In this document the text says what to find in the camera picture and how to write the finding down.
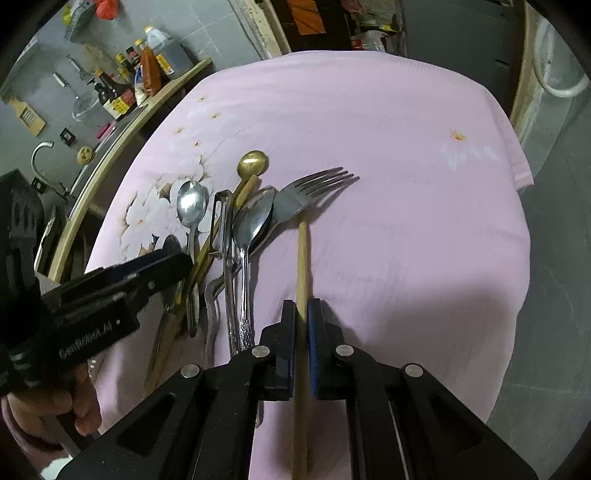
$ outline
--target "floor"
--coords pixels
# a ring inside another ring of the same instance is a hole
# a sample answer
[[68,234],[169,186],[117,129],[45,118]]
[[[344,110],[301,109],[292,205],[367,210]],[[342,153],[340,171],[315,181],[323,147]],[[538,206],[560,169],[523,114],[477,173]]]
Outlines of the floor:
[[536,471],[556,470],[591,418],[591,92],[572,103],[521,199],[531,281],[489,425]]

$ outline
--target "faucet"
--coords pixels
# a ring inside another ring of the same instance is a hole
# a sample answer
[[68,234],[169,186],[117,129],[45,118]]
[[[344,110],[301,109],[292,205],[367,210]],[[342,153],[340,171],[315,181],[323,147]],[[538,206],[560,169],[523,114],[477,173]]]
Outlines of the faucet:
[[41,142],[38,144],[35,149],[33,150],[33,154],[31,155],[31,168],[33,169],[33,173],[41,179],[43,183],[45,183],[49,188],[54,190],[61,198],[64,200],[68,200],[70,197],[70,191],[59,182],[59,185],[54,184],[51,180],[49,180],[43,173],[37,170],[35,166],[35,156],[37,152],[44,147],[53,148],[53,142]]

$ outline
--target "fork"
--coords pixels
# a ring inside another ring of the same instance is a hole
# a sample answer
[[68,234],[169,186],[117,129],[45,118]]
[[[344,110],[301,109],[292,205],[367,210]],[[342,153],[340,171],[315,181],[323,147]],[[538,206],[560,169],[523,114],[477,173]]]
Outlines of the fork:
[[359,177],[347,170],[343,170],[343,167],[336,167],[302,177],[283,187],[275,194],[268,230],[265,236],[257,242],[253,253],[267,243],[278,225],[296,217],[324,195],[350,185],[357,180],[359,180]]

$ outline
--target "human hand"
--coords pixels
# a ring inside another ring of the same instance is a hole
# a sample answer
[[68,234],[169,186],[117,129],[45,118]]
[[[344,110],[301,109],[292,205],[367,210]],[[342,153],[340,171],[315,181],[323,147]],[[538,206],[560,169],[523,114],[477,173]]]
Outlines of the human hand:
[[8,394],[12,416],[23,432],[47,443],[57,444],[47,431],[41,417],[61,415],[70,410],[76,414],[74,425],[81,435],[88,435],[100,427],[102,419],[99,402],[95,387],[88,376],[87,366],[77,367],[74,378],[76,386],[73,395],[66,390],[48,391],[40,388]]

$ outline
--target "fork tines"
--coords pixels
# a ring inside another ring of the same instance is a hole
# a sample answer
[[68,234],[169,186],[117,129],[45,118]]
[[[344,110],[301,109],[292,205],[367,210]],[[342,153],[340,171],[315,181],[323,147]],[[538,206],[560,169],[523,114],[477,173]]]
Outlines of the fork tines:
[[343,167],[330,168],[302,179],[296,180],[293,186],[306,196],[316,197],[357,180],[352,173]]

